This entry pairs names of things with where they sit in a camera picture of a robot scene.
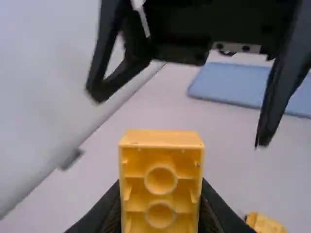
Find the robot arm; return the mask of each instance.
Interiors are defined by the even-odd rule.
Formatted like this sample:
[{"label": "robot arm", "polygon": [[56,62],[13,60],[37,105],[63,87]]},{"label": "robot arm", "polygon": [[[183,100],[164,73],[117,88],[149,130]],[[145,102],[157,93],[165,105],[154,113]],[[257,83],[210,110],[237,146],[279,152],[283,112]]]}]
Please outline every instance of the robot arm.
[{"label": "robot arm", "polygon": [[[152,59],[203,66],[211,49],[230,56],[239,51],[264,54],[275,61],[255,147],[268,146],[311,65],[310,8],[308,0],[147,0],[147,37],[130,0],[104,0],[86,89],[97,103],[106,101]],[[104,78],[118,32],[125,41],[125,59]]]}]

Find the gray table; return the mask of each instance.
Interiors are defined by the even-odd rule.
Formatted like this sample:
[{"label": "gray table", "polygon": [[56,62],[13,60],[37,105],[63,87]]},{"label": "gray table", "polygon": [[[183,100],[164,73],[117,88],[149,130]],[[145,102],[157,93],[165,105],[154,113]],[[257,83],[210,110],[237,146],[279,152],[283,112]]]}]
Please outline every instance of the gray table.
[{"label": "gray table", "polygon": [[118,141],[130,128],[196,130],[206,145],[205,178],[233,210],[308,232],[311,121],[284,117],[270,147],[254,150],[259,111],[187,98],[198,71],[166,65],[81,146],[86,154],[69,171],[54,171],[0,222],[0,232],[61,233],[74,224],[118,178]]}]

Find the yellow block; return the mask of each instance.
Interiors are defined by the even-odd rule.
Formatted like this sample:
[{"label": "yellow block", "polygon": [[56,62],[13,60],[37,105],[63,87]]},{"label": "yellow block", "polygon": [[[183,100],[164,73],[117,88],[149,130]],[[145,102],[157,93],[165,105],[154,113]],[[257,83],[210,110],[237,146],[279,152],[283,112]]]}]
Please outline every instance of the yellow block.
[{"label": "yellow block", "polygon": [[256,212],[247,216],[246,223],[257,233],[287,233],[286,228],[279,222]]},{"label": "yellow block", "polygon": [[119,164],[122,233],[197,233],[204,144],[196,132],[129,130]]}]

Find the lego brick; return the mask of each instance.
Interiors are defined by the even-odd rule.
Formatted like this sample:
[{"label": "lego brick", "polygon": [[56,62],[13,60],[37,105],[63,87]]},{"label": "lego brick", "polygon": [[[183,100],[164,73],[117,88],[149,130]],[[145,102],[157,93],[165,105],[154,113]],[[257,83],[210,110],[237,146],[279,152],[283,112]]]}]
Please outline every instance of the lego brick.
[{"label": "lego brick", "polygon": [[286,228],[279,222],[256,212],[247,216],[246,223],[259,233],[287,233]]},{"label": "lego brick", "polygon": [[196,233],[204,144],[193,131],[130,130],[119,143],[123,233]]}]

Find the small yellow lego piece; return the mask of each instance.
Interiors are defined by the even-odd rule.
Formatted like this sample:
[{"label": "small yellow lego piece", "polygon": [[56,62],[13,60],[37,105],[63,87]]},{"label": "small yellow lego piece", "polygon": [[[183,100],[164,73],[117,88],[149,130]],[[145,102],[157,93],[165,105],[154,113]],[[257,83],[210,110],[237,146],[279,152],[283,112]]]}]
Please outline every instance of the small yellow lego piece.
[{"label": "small yellow lego piece", "polygon": [[122,233],[197,233],[204,144],[196,132],[129,130],[119,162]]},{"label": "small yellow lego piece", "polygon": [[247,216],[246,223],[257,233],[287,233],[286,228],[279,222],[256,212]]}]

